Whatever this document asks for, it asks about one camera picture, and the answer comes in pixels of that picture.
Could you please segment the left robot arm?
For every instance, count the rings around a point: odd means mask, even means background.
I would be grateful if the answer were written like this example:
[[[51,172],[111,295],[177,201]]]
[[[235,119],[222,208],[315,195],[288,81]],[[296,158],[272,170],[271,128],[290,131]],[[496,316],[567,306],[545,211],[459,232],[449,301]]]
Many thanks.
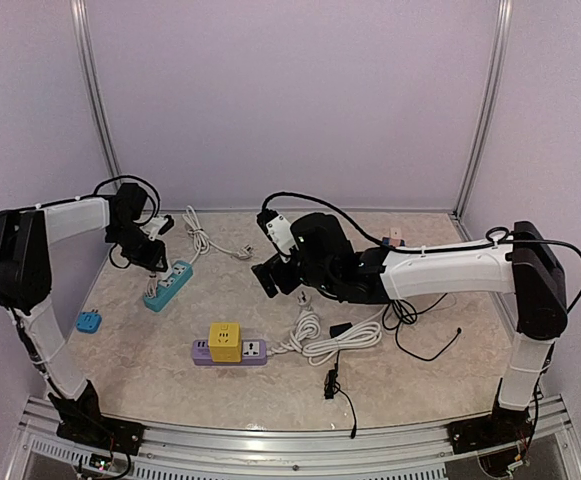
[[[116,180],[113,194],[96,187],[84,196],[0,211],[0,306],[49,388],[60,417],[58,436],[131,457],[139,451],[144,425],[102,414],[93,383],[66,348],[51,300],[51,246],[88,232],[103,231],[105,242],[131,265],[167,271],[165,244],[145,232],[142,216],[146,206],[158,214],[158,191],[134,175]]]

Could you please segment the teal power strip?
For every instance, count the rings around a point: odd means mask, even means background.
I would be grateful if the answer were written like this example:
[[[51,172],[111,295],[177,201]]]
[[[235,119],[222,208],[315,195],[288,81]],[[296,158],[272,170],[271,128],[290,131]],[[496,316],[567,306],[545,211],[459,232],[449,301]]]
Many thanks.
[[[182,260],[175,261],[167,272],[157,274],[155,294],[143,296],[144,306],[152,312],[161,312],[192,276],[191,264]]]

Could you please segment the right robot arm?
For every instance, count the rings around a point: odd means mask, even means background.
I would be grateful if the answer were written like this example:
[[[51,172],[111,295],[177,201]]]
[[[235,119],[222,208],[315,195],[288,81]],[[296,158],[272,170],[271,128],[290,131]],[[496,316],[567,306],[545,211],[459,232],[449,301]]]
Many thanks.
[[[452,423],[449,433],[454,453],[531,443],[538,415],[529,408],[578,302],[567,297],[565,270],[552,251],[557,241],[543,238],[533,223],[518,221],[513,229],[488,230],[480,241],[431,248],[394,247],[366,234],[371,248],[356,252],[339,223],[348,217],[332,206],[329,213],[290,222],[262,204],[257,224],[276,253],[252,271],[266,294],[288,295],[305,285],[338,302],[363,305],[393,305],[428,294],[513,294],[513,352],[492,411]]]

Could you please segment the blue plug adapter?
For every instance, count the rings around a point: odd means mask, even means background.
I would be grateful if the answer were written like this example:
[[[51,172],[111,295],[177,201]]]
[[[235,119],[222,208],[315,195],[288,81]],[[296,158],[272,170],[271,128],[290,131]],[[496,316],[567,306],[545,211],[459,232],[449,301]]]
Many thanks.
[[[75,329],[79,333],[95,334],[102,323],[102,316],[97,310],[82,311],[79,313]]]

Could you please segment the white plug adapter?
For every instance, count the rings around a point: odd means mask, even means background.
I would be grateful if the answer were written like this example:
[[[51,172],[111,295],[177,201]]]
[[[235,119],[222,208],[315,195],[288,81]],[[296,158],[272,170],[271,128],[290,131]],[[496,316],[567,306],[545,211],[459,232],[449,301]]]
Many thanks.
[[[163,271],[153,271],[149,274],[149,278],[151,280],[155,280],[157,282],[167,280],[172,273],[172,268],[167,267]]]

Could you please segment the black power adapter with cable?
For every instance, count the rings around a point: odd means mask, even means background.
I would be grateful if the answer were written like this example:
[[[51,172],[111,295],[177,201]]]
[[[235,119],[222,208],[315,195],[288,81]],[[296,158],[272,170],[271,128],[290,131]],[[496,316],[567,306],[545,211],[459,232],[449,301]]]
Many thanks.
[[[330,337],[332,340],[342,340],[343,335],[348,332],[352,328],[352,324],[350,322],[338,324],[329,329]],[[353,425],[350,430],[350,439],[355,439],[357,436],[357,429],[358,429],[358,419],[356,415],[356,411],[354,408],[354,404],[350,398],[350,396],[342,390],[341,384],[338,381],[339,375],[339,363],[340,363],[340,355],[341,355],[341,348],[338,347],[336,350],[335,361],[333,367],[328,370],[327,375],[324,380],[324,399],[325,400],[333,400],[337,394],[341,394],[347,400],[348,405],[350,407],[350,411],[352,414]]]

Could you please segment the yellow cube socket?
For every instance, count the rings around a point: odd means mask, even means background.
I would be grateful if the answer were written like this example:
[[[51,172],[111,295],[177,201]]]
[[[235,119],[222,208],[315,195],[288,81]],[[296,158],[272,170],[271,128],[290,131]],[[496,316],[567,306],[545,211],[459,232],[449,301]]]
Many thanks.
[[[212,323],[208,348],[214,363],[240,363],[242,360],[241,327],[236,322]]]

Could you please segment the dark blue cube socket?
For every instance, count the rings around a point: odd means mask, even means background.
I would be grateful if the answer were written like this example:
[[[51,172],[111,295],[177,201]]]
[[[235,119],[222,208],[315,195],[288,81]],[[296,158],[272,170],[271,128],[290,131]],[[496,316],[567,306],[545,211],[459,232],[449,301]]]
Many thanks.
[[[405,241],[402,238],[394,238],[394,237],[383,237],[382,244],[386,246],[392,247],[404,247]]]

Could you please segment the pink plug adapter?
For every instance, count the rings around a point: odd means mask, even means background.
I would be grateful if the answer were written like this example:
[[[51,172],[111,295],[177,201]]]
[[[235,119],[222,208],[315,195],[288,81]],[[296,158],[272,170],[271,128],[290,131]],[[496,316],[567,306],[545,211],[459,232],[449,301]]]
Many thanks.
[[[402,238],[402,239],[403,239],[402,232],[401,232],[401,230],[400,230],[399,228],[397,228],[397,227],[392,227],[392,228],[390,229],[390,232],[389,232],[389,237],[394,237],[394,238]]]

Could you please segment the purple power strip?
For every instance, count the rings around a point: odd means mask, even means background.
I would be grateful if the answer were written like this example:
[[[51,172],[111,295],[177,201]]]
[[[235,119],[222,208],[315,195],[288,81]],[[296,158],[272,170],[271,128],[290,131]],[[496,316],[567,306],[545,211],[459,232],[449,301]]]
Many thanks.
[[[191,358],[196,366],[264,366],[267,364],[267,345],[262,339],[247,339],[242,341],[240,348],[221,348],[213,356],[209,342],[197,339],[193,342]]]

